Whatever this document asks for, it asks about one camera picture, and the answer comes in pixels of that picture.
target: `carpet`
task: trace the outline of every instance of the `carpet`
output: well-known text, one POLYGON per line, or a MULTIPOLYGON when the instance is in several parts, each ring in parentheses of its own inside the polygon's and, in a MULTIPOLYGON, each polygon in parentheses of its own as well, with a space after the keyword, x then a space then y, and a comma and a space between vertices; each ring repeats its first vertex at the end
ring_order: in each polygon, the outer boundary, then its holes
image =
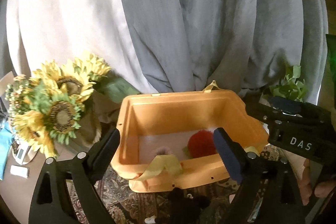
MULTIPOLYGON (((261 156, 269 160, 278 160, 284 156, 279 148, 268 145, 261 156)), ((204 209, 199 218, 199 224, 219 223, 228 208, 229 196, 234 194, 239 185, 230 178, 211 184, 189 188, 184 190, 187 194, 206 195, 211 199, 211 204, 204 209)), ((110 212, 116 224, 143 224, 145 218, 156 215, 168 216, 169 192, 162 193, 134 193, 128 187, 128 180, 108 167, 102 180, 95 184, 95 188, 105 207, 110 212)), ((70 198, 73 203, 78 220, 83 224, 89 224, 81 208, 74 185, 70 185, 70 198)))

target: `artificial flower bouquet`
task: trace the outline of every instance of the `artificial flower bouquet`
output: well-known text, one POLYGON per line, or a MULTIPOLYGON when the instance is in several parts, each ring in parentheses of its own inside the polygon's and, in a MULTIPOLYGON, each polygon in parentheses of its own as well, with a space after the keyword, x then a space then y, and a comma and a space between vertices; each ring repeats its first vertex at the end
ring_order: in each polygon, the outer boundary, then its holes
POLYGON ((102 58, 85 52, 61 67, 55 61, 46 62, 29 79, 25 75, 15 77, 6 91, 10 125, 34 150, 56 157, 54 141, 69 144, 71 138, 76 138, 94 90, 116 103, 139 93, 110 70, 102 58))

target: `silver screw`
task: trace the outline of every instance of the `silver screw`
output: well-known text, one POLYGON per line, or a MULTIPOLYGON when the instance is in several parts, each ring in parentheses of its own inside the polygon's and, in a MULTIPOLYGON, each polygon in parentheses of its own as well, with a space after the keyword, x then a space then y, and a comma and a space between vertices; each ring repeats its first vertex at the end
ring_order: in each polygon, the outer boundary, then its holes
POLYGON ((285 157, 281 157, 281 158, 280 158, 280 161, 281 161, 283 164, 288 163, 288 159, 285 158, 285 157))
POLYGON ((79 159, 84 159, 86 157, 86 153, 85 152, 79 152, 77 155, 77 158, 79 159))
POLYGON ((46 164, 51 164, 53 161, 54 161, 54 158, 47 158, 47 159, 45 160, 45 163, 46 163, 46 164))
POLYGON ((247 156, 250 158, 250 159, 255 159, 257 157, 257 154, 254 153, 254 152, 247 152, 247 156))

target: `orange plastic bin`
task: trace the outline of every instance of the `orange plastic bin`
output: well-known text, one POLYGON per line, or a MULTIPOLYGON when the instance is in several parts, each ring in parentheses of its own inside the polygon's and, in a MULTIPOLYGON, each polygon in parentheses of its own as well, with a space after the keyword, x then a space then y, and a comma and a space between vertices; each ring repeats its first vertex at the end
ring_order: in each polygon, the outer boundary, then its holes
POLYGON ((111 165, 121 177, 130 180, 130 188, 138 193, 185 189, 228 178, 216 154, 181 161, 183 174, 177 178, 163 171, 143 182, 132 180, 148 167, 138 164, 139 136, 217 127, 223 127, 243 148, 254 146, 261 152, 267 144, 268 135, 260 122, 246 114, 245 104, 230 90, 128 96, 120 109, 117 128, 121 139, 111 165))

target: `red plush toy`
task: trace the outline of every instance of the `red plush toy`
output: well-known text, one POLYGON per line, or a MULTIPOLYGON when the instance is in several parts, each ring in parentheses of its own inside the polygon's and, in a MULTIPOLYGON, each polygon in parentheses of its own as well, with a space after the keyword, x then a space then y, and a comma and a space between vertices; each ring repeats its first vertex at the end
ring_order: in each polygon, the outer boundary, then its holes
POLYGON ((200 158, 216 154, 213 144, 212 132, 200 130, 191 136, 188 142, 188 150, 193 158, 200 158))

